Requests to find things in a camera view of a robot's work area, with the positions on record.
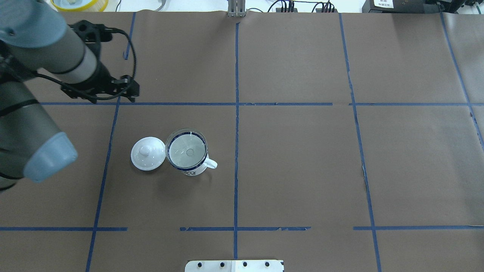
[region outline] label sticker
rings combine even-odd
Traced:
[[[388,8],[388,9],[393,8],[393,0],[373,0],[373,3],[377,7]]]

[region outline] white mug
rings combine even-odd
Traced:
[[[187,176],[199,175],[207,168],[217,168],[217,163],[209,158],[205,137],[196,129],[177,130],[168,137],[166,144],[166,158]]]

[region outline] white bracket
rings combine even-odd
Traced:
[[[228,0],[229,17],[245,17],[245,0]]]
[[[189,261],[185,272],[284,272],[282,260]]]

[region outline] mug handle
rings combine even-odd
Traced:
[[[203,162],[208,168],[212,168],[212,169],[215,169],[217,168],[218,164],[216,161],[214,160],[211,160],[209,158],[206,158],[205,159],[205,162]]]

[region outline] round white lid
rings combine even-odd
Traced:
[[[143,138],[131,149],[131,162],[143,171],[156,169],[165,158],[165,144],[155,137]]]

